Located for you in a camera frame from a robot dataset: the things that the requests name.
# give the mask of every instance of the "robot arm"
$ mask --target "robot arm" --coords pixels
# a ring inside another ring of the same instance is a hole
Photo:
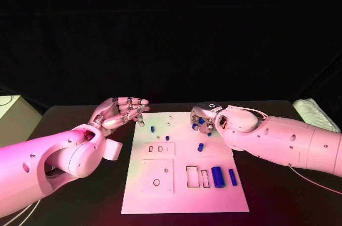
[[[148,104],[148,100],[132,97],[110,98],[97,107],[88,124],[0,148],[0,218],[87,177],[103,158],[117,160],[122,143],[106,136],[130,120],[145,125]],[[55,169],[47,172],[45,166]]]
[[[342,177],[341,133],[260,113],[263,118],[247,108],[228,106],[223,109],[217,103],[205,102],[194,107],[191,122],[205,134],[217,129],[234,150],[246,150],[280,165]]]

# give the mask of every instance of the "rectangular hole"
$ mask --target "rectangular hole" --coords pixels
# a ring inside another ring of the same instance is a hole
[[[188,187],[200,187],[198,167],[187,166]]]
[[[202,174],[204,188],[210,188],[210,179],[208,179],[208,172],[207,172],[207,170],[201,170],[201,174]]]

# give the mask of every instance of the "blue cylinder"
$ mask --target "blue cylinder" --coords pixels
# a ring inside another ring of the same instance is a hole
[[[200,152],[204,151],[204,146],[205,146],[205,145],[204,145],[202,143],[200,143],[200,145],[198,145],[198,151],[200,151]]]
[[[202,117],[200,117],[198,123],[200,123],[200,124],[204,124],[204,123],[205,123],[205,120],[202,119]]]
[[[231,179],[231,184],[233,184],[234,186],[237,186],[237,179],[236,179],[236,175],[234,175],[233,169],[230,169],[230,179]]]
[[[224,180],[221,167],[213,167],[213,179],[214,179],[215,188],[226,187],[226,180]]]

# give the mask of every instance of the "white pegboard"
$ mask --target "white pegboard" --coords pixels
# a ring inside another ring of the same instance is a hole
[[[233,150],[227,147],[218,133],[214,132],[213,136],[207,136],[191,128],[189,112],[143,113],[143,118],[146,126],[136,125],[122,213],[249,212]],[[204,151],[197,152],[201,142],[205,144]],[[166,144],[174,146],[171,152],[149,152],[149,146],[158,150],[158,146]],[[143,166],[146,160],[152,161],[149,170]],[[168,160],[172,160],[174,166],[174,191],[169,183],[168,187],[153,185],[158,177],[166,177],[161,184],[165,181],[171,182],[171,175],[163,174]],[[188,187],[187,166],[198,167],[200,187],[197,188]],[[223,169],[227,183],[224,188],[214,187],[211,168],[215,166]],[[238,186],[231,185],[230,169],[234,169]],[[204,187],[202,170],[208,173],[210,188]]]

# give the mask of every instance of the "oval hole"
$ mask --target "oval hole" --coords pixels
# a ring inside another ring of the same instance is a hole
[[[153,181],[153,185],[155,185],[155,186],[159,186],[159,184],[161,184],[161,181],[156,179],[156,180]]]
[[[31,163],[23,163],[23,171],[28,173],[31,172]]]

